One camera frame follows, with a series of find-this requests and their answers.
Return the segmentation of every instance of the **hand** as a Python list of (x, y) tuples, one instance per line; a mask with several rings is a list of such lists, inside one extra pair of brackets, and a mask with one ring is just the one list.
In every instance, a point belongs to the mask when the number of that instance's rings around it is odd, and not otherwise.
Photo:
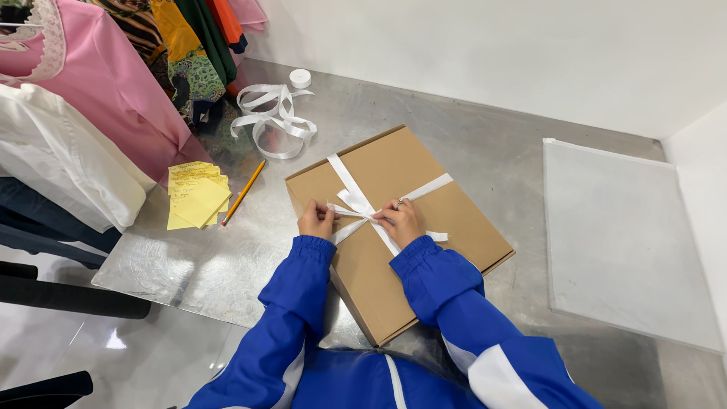
[(315, 236), (331, 241), (333, 220), (340, 219), (341, 215), (334, 214), (328, 206), (311, 199), (298, 219), (298, 231), (301, 235)]
[(403, 250), (409, 243), (424, 236), (427, 231), (424, 229), (422, 213), (414, 206), (414, 203), (411, 203), (411, 200), (404, 199), (398, 208), (397, 203), (399, 203), (399, 199), (391, 199), (380, 212), (372, 217), (379, 221), (396, 245)]

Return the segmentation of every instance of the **person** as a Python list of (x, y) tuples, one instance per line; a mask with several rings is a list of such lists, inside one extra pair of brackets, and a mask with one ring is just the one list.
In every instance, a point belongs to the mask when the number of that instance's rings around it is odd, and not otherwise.
[(409, 305), (439, 328), (469, 387), (386, 354), (318, 348), (336, 217), (308, 203), (288, 258), (260, 292), (262, 318), (188, 409), (602, 408), (571, 380), (552, 339), (523, 335), (487, 301), (479, 270), (437, 246), (408, 199), (373, 218), (403, 249), (390, 265)]

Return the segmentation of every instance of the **loose ribbon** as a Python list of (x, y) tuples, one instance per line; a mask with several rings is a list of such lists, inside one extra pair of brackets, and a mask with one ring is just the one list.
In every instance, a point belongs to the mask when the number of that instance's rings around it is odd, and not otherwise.
[[(265, 92), (264, 95), (250, 101), (247, 103), (242, 102), (243, 94), (246, 92)], [(315, 95), (311, 91), (306, 90), (300, 90), (293, 93), (290, 93), (288, 90), (288, 86), (283, 85), (250, 85), (249, 87), (245, 87), (240, 91), (239, 94), (237, 94), (237, 105), (242, 110), (242, 113), (244, 116), (240, 116), (239, 118), (236, 118), (234, 121), (232, 121), (232, 124), (230, 125), (230, 133), (232, 136), (237, 139), (239, 136), (237, 135), (237, 132), (235, 131), (235, 128), (241, 127), (243, 125), (248, 124), (255, 124), (252, 128), (252, 140), (255, 142), (255, 145), (260, 150), (260, 152), (266, 156), (269, 156), (271, 158), (275, 159), (290, 159), (293, 157), (296, 157), (298, 153), (300, 153), (300, 150), (303, 148), (303, 146), (308, 143), (308, 141), (311, 139), (311, 137), (318, 131), (318, 128), (316, 127), (316, 124), (312, 123), (311, 121), (308, 121), (307, 119), (299, 118), (295, 116), (295, 111), (293, 109), (293, 97), (297, 97), (298, 95)], [(266, 112), (253, 112), (252, 110), (257, 108), (258, 106), (261, 106), (264, 103), (270, 102), (274, 99), (278, 99), (278, 103), (276, 106), (269, 111)], [(290, 110), (287, 110), (285, 108), (285, 105), (283, 104), (284, 101), (290, 102)], [(280, 114), (281, 119), (277, 119), (274, 116)], [(265, 149), (260, 147), (260, 143), (258, 140), (260, 139), (260, 135), (262, 134), (262, 131), (265, 129), (265, 125), (269, 124), (272, 127), (278, 128), (280, 130), (285, 131), (288, 135), (294, 136), (296, 138), (300, 138), (300, 144), (293, 148), (290, 151), (283, 152), (283, 153), (273, 153), (266, 151)], [(308, 129), (303, 129), (301, 127), (296, 126), (295, 124), (305, 124)]]
[[(346, 166), (343, 164), (343, 162), (341, 162), (341, 158), (339, 158), (336, 154), (332, 154), (331, 156), (328, 156), (327, 159), (333, 167), (333, 170), (336, 171), (336, 174), (338, 174), (338, 177), (343, 182), (343, 185), (346, 186), (345, 189), (338, 192), (337, 196), (345, 204), (347, 204), (348, 207), (353, 209), (353, 211), (345, 209), (341, 206), (336, 206), (335, 204), (329, 203), (328, 206), (340, 215), (358, 216), (361, 218), (361, 220), (351, 223), (348, 226), (343, 227), (339, 231), (333, 233), (331, 235), (331, 242), (334, 245), (337, 245), (338, 243), (342, 242), (346, 237), (349, 237), (354, 231), (358, 230), (358, 228), (366, 224), (366, 222), (370, 222), (371, 225), (374, 227), (374, 230), (379, 234), (379, 237), (381, 237), (381, 240), (384, 241), (384, 244), (386, 244), (386, 247), (389, 248), (391, 253), (394, 254), (394, 256), (397, 256), (397, 254), (401, 253), (401, 249), (398, 245), (396, 245), (391, 237), (389, 237), (389, 235), (386, 233), (386, 229), (384, 229), (384, 227), (381, 226), (378, 221), (376, 221), (376, 219), (372, 217), (373, 214), (378, 213), (380, 209), (374, 210), (374, 207), (371, 206), (371, 203), (369, 203), (369, 201), (366, 199), (364, 193), (361, 191), (361, 188), (359, 188), (356, 181), (353, 180), (353, 177), (348, 172), (348, 169), (346, 169)], [(445, 173), (444, 175), (436, 178), (435, 180), (432, 180), (424, 186), (414, 190), (413, 192), (402, 196), (401, 199), (406, 198), (414, 201), (426, 195), (427, 193), (437, 190), (438, 188), (446, 185), (449, 182), (452, 182), (452, 178), (451, 176), (449, 176), (448, 173)], [(437, 233), (427, 230), (427, 235), (429, 237), (432, 237), (435, 242), (445, 242), (448, 239), (447, 233)]]

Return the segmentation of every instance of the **brown cardboard box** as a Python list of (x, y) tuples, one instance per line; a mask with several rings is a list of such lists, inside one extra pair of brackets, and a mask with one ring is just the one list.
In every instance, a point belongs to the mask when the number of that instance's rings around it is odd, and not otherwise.
[[(374, 209), (446, 173), (404, 125), (338, 155)], [(325, 159), (289, 176), (286, 185), (298, 217), (310, 199), (348, 208), (336, 196), (345, 188), (343, 182)], [(455, 182), (420, 197), (414, 204), (421, 210), (427, 230), (449, 234), (449, 241), (439, 245), (461, 253), (483, 275), (515, 254)], [(334, 230), (359, 220), (343, 216)], [(366, 339), (372, 346), (383, 346), (417, 321), (400, 279), (389, 267), (391, 252), (370, 223), (337, 246), (331, 280)]]

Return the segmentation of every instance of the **white garment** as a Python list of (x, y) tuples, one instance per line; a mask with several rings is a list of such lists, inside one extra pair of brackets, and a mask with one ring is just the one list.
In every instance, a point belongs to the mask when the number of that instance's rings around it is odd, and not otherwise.
[(131, 226), (155, 183), (56, 94), (0, 84), (0, 166), (92, 229)]

